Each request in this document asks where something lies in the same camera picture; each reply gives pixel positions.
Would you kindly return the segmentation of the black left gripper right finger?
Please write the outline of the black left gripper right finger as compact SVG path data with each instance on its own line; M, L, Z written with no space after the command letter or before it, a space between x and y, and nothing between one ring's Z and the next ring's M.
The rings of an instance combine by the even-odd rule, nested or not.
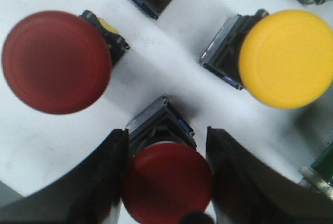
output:
M207 128L218 223L332 223L332 201L273 170L226 130Z

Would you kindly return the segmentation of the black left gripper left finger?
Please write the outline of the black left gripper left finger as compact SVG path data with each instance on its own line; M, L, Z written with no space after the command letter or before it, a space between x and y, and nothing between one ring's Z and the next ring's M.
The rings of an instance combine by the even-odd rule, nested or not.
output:
M1 223L118 223L128 141L127 130L114 129L67 174L1 207Z

